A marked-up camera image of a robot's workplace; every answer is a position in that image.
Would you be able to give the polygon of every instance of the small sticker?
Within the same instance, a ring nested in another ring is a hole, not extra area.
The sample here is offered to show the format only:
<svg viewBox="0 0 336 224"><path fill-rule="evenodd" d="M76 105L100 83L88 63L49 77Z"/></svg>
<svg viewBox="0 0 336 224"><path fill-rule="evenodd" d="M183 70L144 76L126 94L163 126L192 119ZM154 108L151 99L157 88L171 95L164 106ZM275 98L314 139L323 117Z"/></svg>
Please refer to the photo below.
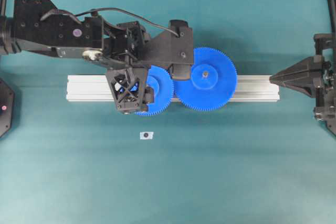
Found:
<svg viewBox="0 0 336 224"><path fill-rule="evenodd" d="M153 139L154 132L145 131L140 132L140 139L141 140L147 140L147 139Z"/></svg>

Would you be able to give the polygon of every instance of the teal table surface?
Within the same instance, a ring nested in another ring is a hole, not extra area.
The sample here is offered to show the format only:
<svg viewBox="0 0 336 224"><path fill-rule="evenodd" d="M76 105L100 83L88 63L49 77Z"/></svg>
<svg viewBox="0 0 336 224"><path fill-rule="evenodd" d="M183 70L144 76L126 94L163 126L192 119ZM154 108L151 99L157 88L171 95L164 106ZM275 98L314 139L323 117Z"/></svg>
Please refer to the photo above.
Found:
<svg viewBox="0 0 336 224"><path fill-rule="evenodd" d="M330 32L327 0L52 1L73 13L187 20L195 47L227 53L239 74L274 74L313 56L313 35ZM13 8L7 0L7 16ZM209 113L175 103L142 118L67 102L68 74L104 74L83 60L22 52L3 56L0 73L16 92L0 140L1 224L335 223L336 138L303 94L281 88L279 102Z"/></svg>

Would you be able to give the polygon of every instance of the black cable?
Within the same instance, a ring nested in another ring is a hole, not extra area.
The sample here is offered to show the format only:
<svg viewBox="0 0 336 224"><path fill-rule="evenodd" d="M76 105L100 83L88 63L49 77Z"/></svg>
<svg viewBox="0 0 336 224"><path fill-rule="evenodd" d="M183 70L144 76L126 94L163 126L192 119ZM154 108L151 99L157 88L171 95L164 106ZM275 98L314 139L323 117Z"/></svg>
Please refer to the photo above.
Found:
<svg viewBox="0 0 336 224"><path fill-rule="evenodd" d="M156 23L153 23L151 21L149 21L148 19L145 19L144 17L141 17L137 14L134 14L134 13L130 13L126 10L123 10L123 9L119 9L119 8L115 8L115 7L105 7L105 8L97 8L97 9L91 9L91 10L88 10L86 12L83 12L83 13L79 13L79 14L76 14L75 16L76 17L79 17L79 16L82 16L82 15L85 15L85 14L90 14L90 13L95 13L95 12L100 12L100 11L103 11L103 10L114 10L114 11L117 11L117 12L121 12L121 13L124 13L124 14L127 14L127 15L130 15L132 17L135 17L135 18L138 18L138 19L141 19L142 21L145 21L146 23L152 25L152 26L155 26L157 28L160 28L160 29L163 29L163 30L166 30L166 31L169 31L170 33L174 34L176 37L179 37L178 33L167 28L167 27L164 27L164 26L161 26L161 25L158 25Z"/></svg>

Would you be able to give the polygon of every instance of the blue gear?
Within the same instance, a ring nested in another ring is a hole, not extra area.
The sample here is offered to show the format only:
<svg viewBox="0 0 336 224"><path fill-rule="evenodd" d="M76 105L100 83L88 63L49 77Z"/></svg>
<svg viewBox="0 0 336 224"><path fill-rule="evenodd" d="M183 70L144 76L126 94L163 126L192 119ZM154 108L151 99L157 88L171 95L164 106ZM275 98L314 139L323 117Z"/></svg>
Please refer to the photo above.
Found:
<svg viewBox="0 0 336 224"><path fill-rule="evenodd" d="M163 68L152 66L148 71L147 85L154 89L154 102L148 104L148 111L136 112L137 115L150 116L164 111L173 98L174 83Z"/></svg>
<svg viewBox="0 0 336 224"><path fill-rule="evenodd" d="M190 80L174 81L177 97L194 110L219 109L236 90L235 66L224 53L207 47L194 49L194 61Z"/></svg>

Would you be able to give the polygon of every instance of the screw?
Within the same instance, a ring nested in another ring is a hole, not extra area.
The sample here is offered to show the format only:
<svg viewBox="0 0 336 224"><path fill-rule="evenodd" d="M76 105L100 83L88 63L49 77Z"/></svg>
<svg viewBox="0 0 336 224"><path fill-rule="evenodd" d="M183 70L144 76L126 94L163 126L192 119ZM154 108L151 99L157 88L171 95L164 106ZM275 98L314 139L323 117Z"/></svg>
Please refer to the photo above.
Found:
<svg viewBox="0 0 336 224"><path fill-rule="evenodd" d="M202 76L203 76L204 78L207 78L207 77L209 76L209 72L208 72L208 71L204 71L204 72L202 73Z"/></svg>
<svg viewBox="0 0 336 224"><path fill-rule="evenodd" d="M72 31L72 35L75 37L80 37L82 35L82 31L80 29L75 29Z"/></svg>

